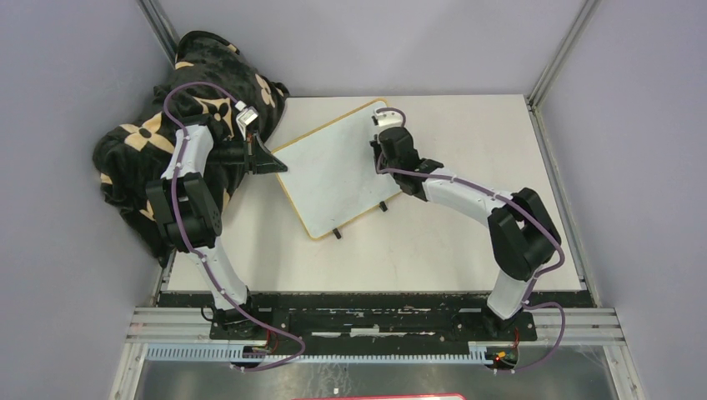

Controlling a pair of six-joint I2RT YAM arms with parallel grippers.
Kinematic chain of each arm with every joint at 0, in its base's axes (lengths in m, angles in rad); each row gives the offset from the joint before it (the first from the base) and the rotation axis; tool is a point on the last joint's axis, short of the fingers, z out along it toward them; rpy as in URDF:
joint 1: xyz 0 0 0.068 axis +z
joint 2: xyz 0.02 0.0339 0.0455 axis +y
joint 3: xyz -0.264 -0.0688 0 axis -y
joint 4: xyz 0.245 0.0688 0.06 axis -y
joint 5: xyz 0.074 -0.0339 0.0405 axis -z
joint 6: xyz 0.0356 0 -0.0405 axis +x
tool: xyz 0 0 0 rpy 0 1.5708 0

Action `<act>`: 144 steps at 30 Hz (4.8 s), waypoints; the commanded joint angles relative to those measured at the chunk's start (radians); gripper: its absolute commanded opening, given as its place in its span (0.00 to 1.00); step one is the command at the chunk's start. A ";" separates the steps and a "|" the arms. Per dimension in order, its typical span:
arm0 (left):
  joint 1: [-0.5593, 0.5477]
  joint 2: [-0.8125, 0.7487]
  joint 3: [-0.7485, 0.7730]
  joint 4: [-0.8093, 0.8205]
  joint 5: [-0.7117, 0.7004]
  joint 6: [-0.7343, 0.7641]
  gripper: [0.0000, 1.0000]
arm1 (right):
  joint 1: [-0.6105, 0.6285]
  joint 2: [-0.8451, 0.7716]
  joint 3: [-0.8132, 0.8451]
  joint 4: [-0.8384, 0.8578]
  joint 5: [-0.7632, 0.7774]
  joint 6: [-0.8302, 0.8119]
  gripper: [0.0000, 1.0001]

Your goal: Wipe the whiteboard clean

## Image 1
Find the yellow framed whiteboard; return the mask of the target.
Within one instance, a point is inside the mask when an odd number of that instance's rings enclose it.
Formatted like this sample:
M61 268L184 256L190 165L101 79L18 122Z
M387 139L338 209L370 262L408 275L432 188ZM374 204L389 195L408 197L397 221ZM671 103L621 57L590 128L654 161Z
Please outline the yellow framed whiteboard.
M373 116L384 98L357 107L273 150L288 170L277 174L305 232L324 238L400 193L387 175L376 173L370 142Z

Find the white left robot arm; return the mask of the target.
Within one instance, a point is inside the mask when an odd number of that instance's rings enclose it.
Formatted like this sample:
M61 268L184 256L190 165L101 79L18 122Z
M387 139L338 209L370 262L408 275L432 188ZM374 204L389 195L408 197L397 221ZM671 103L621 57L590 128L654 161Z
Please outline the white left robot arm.
M248 307L248 286L234 271L220 239L222 208L204 176L217 142L209 119L204 114L178 123L172 158L161 177L147 184L146 194L161 238L186 254L208 285L213 296L208 321L250 339L260 333L263 319Z

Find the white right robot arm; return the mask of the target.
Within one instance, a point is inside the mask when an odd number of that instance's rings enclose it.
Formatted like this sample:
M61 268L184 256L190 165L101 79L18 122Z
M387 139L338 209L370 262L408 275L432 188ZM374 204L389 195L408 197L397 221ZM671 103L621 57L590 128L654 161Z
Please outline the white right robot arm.
M380 131L370 143L379 174L388 174L403 193L450 208L489 230L494 260L499 267L482 316L482 329L503 339L515 328L515 315L529 298L542 268L554 270L562 258L561 237L538 193L528 187L496 192L463 179L441 162L419 156L405 127Z

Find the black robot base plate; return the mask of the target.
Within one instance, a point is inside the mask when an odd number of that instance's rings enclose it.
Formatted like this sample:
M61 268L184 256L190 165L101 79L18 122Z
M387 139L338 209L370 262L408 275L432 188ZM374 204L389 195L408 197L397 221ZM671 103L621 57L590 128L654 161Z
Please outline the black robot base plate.
M306 355L460 354L469 343L495 346L535 342L539 317L522 311L501 322L485 306L486 293L284 293L257 292L249 310L278 329L272 333L246 322L234 329L215 327L213 298L205 292L166 292L160 308L187 308L208 324L215 340L253 339L255 348L274 355L300 349Z

